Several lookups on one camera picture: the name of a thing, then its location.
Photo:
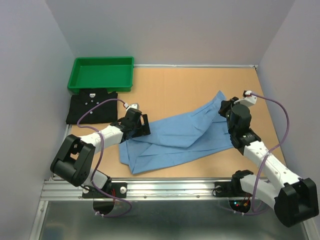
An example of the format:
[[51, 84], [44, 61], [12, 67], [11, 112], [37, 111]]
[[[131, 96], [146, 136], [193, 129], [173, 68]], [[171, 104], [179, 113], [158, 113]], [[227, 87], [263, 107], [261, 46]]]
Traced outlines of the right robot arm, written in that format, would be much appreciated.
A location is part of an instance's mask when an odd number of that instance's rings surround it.
[[261, 138], [251, 129], [250, 107], [257, 97], [245, 95], [221, 102], [218, 113], [226, 119], [230, 140], [235, 149], [259, 168], [267, 177], [264, 181], [250, 170], [238, 170], [227, 185], [220, 185], [217, 195], [242, 197], [250, 194], [274, 210], [278, 220], [292, 227], [319, 215], [316, 183], [310, 178], [301, 178], [290, 171], [267, 149]]

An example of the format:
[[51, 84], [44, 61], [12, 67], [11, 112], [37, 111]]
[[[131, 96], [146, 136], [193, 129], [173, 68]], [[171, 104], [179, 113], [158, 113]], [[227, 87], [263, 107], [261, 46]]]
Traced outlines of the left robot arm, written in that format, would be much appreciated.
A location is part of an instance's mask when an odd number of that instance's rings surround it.
[[91, 167], [96, 153], [103, 153], [105, 148], [150, 134], [148, 115], [129, 107], [124, 117], [102, 130], [81, 137], [68, 135], [53, 159], [50, 171], [79, 187], [92, 176]]

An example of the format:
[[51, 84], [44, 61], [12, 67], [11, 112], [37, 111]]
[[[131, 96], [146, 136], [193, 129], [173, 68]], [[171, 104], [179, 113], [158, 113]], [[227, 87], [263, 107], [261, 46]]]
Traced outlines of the light blue long sleeve shirt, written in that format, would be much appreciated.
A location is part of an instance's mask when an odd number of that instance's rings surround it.
[[150, 134], [119, 145], [119, 160], [132, 174], [185, 164], [232, 148], [226, 119], [218, 111], [225, 95], [198, 109], [149, 124]]

